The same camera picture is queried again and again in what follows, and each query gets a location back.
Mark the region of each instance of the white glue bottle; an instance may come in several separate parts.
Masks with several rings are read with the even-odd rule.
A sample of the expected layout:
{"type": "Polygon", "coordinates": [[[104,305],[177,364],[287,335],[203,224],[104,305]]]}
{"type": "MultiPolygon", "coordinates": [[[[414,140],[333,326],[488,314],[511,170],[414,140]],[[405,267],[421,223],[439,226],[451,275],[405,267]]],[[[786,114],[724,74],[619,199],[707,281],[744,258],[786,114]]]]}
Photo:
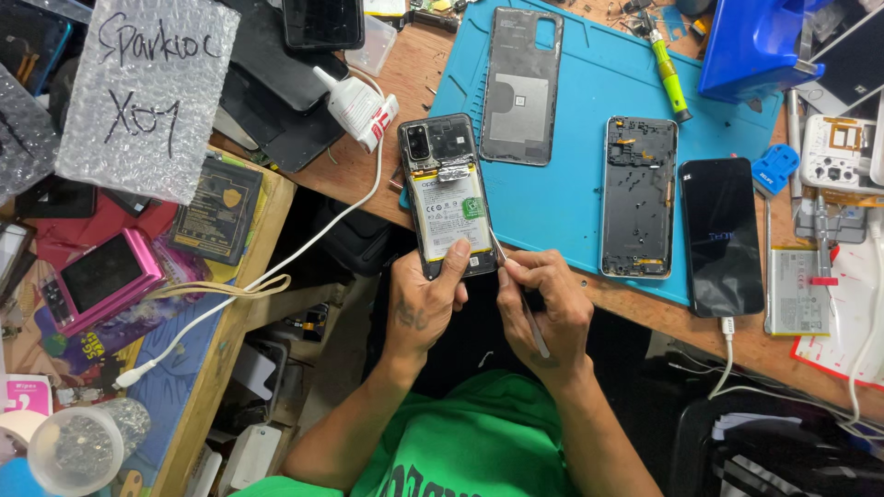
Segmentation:
{"type": "Polygon", "coordinates": [[[396,95],[386,100],[357,78],[335,80],[319,67],[313,74],[331,91],[328,108],[330,114],[353,136],[366,152],[371,153],[384,131],[399,114],[396,95]]]}

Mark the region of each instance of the phone camera module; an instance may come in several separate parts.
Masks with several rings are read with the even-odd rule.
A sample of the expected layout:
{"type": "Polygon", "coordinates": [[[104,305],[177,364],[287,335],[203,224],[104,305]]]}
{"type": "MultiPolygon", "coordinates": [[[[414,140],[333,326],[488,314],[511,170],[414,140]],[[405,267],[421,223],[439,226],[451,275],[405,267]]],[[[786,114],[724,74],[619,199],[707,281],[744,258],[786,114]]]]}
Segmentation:
{"type": "Polygon", "coordinates": [[[412,160],[430,158],[430,142],[423,126],[411,126],[408,129],[408,154],[412,160]]]}

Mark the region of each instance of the green screwdriver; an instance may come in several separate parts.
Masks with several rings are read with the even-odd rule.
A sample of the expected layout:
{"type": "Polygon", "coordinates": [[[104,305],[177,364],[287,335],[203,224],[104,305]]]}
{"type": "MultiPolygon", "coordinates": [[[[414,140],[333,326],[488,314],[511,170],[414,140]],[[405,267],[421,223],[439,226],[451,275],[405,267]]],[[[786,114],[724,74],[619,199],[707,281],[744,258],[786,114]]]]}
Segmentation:
{"type": "Polygon", "coordinates": [[[682,84],[678,82],[678,73],[675,72],[675,64],[666,51],[666,44],[663,42],[663,35],[654,25],[651,14],[648,11],[642,11],[644,15],[642,20],[648,30],[648,38],[651,40],[651,50],[657,56],[657,70],[660,80],[663,81],[663,88],[669,96],[669,103],[672,104],[672,111],[675,113],[675,120],[683,123],[693,118],[688,111],[688,103],[684,101],[684,93],[682,93],[682,84]]]}

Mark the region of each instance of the tattoo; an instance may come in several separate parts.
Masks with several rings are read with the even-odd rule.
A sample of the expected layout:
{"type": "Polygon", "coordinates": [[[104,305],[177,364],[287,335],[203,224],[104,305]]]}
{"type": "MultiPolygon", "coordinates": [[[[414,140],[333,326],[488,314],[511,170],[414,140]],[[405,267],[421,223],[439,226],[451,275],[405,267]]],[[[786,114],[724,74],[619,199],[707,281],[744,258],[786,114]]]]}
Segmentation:
{"type": "Polygon", "coordinates": [[[533,352],[531,353],[529,359],[531,360],[531,363],[533,363],[535,366],[544,370],[551,370],[559,367],[559,359],[556,359],[553,356],[549,356],[544,359],[537,352],[533,352]]]}
{"type": "Polygon", "coordinates": [[[423,309],[415,309],[405,302],[405,295],[399,296],[399,301],[393,306],[393,316],[400,326],[414,327],[417,331],[421,331],[430,323],[430,319],[423,314],[423,309]]]}

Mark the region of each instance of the strap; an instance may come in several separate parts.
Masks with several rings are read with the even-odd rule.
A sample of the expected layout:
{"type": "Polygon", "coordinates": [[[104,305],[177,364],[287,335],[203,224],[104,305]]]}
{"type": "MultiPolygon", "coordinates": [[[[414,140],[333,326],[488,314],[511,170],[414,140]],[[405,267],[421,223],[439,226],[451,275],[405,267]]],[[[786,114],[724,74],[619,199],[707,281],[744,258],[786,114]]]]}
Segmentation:
{"type": "Polygon", "coordinates": [[[225,285],[224,283],[212,283],[211,281],[192,281],[189,283],[180,283],[178,285],[169,285],[150,292],[144,297],[144,300],[164,299],[183,294],[225,294],[234,296],[239,299],[260,299],[267,295],[278,294],[292,282],[292,277],[287,274],[280,274],[274,279],[264,281],[262,285],[245,290],[243,288],[234,287],[233,285],[225,285]],[[270,285],[283,281],[278,287],[265,289],[270,285]]]}

